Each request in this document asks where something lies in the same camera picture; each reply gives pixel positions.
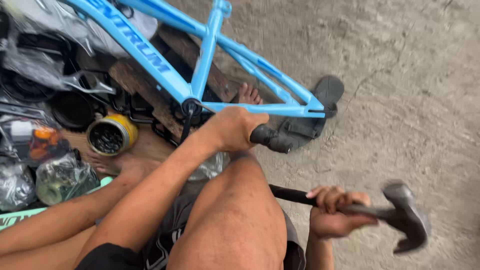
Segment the hand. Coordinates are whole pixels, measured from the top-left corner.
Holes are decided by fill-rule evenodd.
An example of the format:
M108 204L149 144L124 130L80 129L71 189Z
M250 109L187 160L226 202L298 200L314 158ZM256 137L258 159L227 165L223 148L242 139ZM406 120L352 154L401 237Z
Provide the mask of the hand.
M364 192L345 193L339 186L318 186L307 197L317 200L318 207L310 211L310 235L317 239L344 237L363 225L378 224L378 220L370 216L336 211L337 206L346 207L353 202L369 206L370 198Z
M215 145L217 152L234 152L253 147L250 134L267 123L268 114L252 114L238 106L230 106L210 118L197 132Z

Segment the bare foot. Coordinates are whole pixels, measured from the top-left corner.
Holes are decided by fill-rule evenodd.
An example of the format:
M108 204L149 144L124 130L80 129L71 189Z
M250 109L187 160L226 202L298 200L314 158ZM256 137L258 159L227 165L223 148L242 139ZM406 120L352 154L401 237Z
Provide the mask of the bare foot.
M245 104L263 104L264 101L258 95L258 90L253 88L253 85L243 83L240 85L239 92L232 100L232 103L245 103Z
M92 159L91 165L98 172L112 175L118 175L120 174L120 171L132 168L144 169L144 171L149 174L161 164L159 161L140 158L130 153L122 153L113 157L105 157L89 150L87 155Z

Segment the plastic bag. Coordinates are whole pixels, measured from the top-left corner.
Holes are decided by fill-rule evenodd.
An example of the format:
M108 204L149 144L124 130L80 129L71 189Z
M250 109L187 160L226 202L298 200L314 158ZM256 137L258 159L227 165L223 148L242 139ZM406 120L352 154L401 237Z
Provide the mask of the plastic bag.
M7 11L14 18L20 32L38 34L54 31L80 44L90 56L97 49L117 57L128 54L93 20L81 19L75 10L57 0L3 0ZM150 39L158 22L137 10L125 10L124 14L142 35Z
M3 67L41 85L57 90L68 90L62 81L63 62L54 61L38 50L17 48L14 36L9 37Z
M207 159L204 163L200 164L198 168L193 171L188 180L196 181L201 179L212 179L219 175L226 164L227 154L225 152L216 153Z
M58 127L45 120L3 115L0 132L3 135L0 151L31 167L70 151L70 144Z
M27 166L0 165L0 210L15 211L35 200L35 185Z
M47 205L78 197L99 186L95 171L75 151L47 161L36 171L36 194Z

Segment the hammer handle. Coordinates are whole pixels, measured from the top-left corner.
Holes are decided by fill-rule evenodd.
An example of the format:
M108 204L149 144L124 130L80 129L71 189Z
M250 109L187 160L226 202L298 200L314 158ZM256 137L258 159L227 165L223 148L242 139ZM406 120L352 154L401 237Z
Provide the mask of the hammer handle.
M272 190L273 196L275 196L276 198L291 201L291 202L311 205L315 207L317 206L316 199L307 198L306 197L307 193L304 191L286 188L286 187L280 187L273 184L269 184L269 186L270 186L270 190Z
M291 188L285 188L285 187L280 187L276 185L269 184L270 190L272 190L273 196L279 199L291 201L291 202L296 202L296 203L301 203L301 204L306 204L306 205L311 205L317 207L317 201L315 198L309 199L306 197L307 193L304 191L296 190L296 189L291 189ZM383 214L379 212L379 210L374 209L374 208L369 208L364 205L360 204L353 204L349 205L347 207L338 207L338 211L344 213L344 214L366 214L374 217L379 217L382 219Z

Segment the hammer head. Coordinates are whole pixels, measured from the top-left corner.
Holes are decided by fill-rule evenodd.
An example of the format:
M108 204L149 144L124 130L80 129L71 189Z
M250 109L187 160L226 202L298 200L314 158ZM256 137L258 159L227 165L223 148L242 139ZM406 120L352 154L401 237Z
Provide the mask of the hammer head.
M388 211L384 220L407 236L398 242L393 253L404 253L425 246L431 230L430 223L427 215L417 209L413 192L406 184L397 182L385 186L383 193L395 206L395 209Z

